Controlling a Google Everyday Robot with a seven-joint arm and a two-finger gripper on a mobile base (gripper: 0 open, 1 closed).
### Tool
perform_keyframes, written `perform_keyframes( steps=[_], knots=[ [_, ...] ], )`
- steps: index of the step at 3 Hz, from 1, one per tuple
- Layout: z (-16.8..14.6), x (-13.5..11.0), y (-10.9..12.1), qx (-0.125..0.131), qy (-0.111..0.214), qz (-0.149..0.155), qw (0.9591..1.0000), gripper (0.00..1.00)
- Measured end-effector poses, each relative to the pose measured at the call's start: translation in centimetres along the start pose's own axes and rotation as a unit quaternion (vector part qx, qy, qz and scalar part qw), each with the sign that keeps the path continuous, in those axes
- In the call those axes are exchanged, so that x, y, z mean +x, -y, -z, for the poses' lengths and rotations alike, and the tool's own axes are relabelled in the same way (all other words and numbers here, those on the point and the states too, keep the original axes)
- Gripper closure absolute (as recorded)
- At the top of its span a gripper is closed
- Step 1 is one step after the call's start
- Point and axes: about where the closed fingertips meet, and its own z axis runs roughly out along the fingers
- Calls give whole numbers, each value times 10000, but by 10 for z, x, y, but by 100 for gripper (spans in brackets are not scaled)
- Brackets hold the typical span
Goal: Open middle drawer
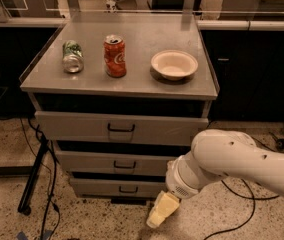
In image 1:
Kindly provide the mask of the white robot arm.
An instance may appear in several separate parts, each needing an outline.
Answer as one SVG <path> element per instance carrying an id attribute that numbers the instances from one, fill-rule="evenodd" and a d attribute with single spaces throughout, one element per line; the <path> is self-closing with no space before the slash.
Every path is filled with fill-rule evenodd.
<path id="1" fill-rule="evenodd" d="M 159 227 L 182 199 L 226 177 L 255 182 L 284 197 L 284 153 L 259 148 L 243 132 L 208 129 L 198 133 L 191 150 L 167 164 L 167 190 L 157 196 L 147 225 Z"/>

